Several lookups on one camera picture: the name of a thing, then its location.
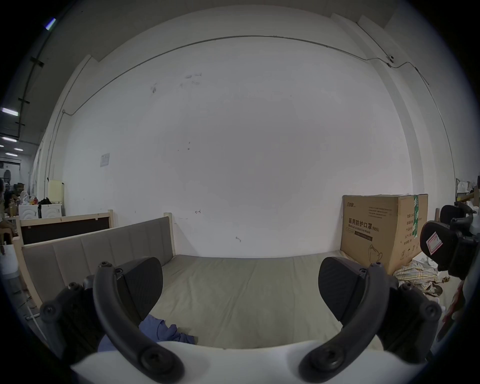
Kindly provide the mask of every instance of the black bracket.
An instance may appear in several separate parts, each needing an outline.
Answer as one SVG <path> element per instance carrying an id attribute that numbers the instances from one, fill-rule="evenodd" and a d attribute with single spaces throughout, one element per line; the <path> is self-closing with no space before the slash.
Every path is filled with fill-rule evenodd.
<path id="1" fill-rule="evenodd" d="M 145 336 L 128 317 L 117 288 L 116 268 L 108 262 L 102 262 L 95 274 L 93 298 L 105 333 L 135 368 L 157 383 L 175 383 L 183 376 L 181 360 Z"/>
<path id="2" fill-rule="evenodd" d="M 389 280 L 381 263 L 366 270 L 363 298 L 348 323 L 332 339 L 310 351 L 299 373 L 309 383 L 323 383 L 350 365 L 380 329 L 389 300 Z"/>

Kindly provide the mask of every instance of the person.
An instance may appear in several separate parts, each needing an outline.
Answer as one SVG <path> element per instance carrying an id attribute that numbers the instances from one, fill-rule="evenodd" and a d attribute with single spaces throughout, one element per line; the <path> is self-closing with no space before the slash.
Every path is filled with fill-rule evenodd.
<path id="1" fill-rule="evenodd" d="M 3 206 L 5 209 L 8 209 L 8 207 L 10 206 L 10 200 L 14 200 L 14 201 L 18 200 L 16 187 L 17 187 L 17 184 L 13 186 L 14 190 L 12 192 L 10 191 L 9 185 L 5 186 L 4 203 L 3 203 Z"/>
<path id="2" fill-rule="evenodd" d="M 15 237 L 17 236 L 17 232 L 15 231 L 15 227 L 13 226 L 13 224 L 8 221 L 8 220 L 5 220 L 5 207 L 8 207 L 8 204 L 5 205 L 5 200 L 3 198 L 3 194 L 4 194 L 4 190 L 5 190 L 5 185 L 3 183 L 3 180 L 0 179 L 0 228 L 9 228 L 12 230 L 12 235 Z M 7 242 L 7 244 L 11 244 L 12 243 L 12 239 L 10 239 L 10 236 L 5 234 L 4 235 L 4 238 L 5 238 L 5 241 Z"/>

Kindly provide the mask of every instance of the blue cloth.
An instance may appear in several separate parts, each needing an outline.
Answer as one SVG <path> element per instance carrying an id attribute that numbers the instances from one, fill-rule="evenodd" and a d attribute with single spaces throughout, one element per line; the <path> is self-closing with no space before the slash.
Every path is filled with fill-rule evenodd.
<path id="1" fill-rule="evenodd" d="M 181 343 L 195 344 L 193 336 L 180 333 L 177 330 L 177 326 L 172 324 L 167 327 L 165 320 L 160 320 L 152 315 L 147 315 L 145 319 L 140 323 L 138 329 L 154 342 L 158 341 L 179 341 Z M 100 344 L 98 345 L 98 352 L 115 351 L 116 348 L 107 335 L 103 336 Z"/>

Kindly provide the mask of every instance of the gray padded headboard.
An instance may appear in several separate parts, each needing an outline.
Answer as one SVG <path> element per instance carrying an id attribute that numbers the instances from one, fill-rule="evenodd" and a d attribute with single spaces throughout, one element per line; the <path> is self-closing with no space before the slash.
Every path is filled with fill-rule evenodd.
<path id="1" fill-rule="evenodd" d="M 168 217 L 29 244 L 22 250 L 42 302 L 54 299 L 73 281 L 82 284 L 102 261 L 120 265 L 152 256 L 165 265 L 173 257 Z"/>

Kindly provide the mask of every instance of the plaid cloth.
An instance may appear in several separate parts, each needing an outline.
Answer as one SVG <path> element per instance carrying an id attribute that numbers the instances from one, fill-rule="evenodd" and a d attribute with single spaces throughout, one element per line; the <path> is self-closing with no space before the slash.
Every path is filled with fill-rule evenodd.
<path id="1" fill-rule="evenodd" d="M 408 265 L 393 272 L 393 276 L 400 284 L 410 282 L 423 293 L 432 296 L 439 296 L 442 293 L 442 289 L 436 283 L 443 281 L 438 277 L 437 268 L 431 265 L 412 260 Z"/>

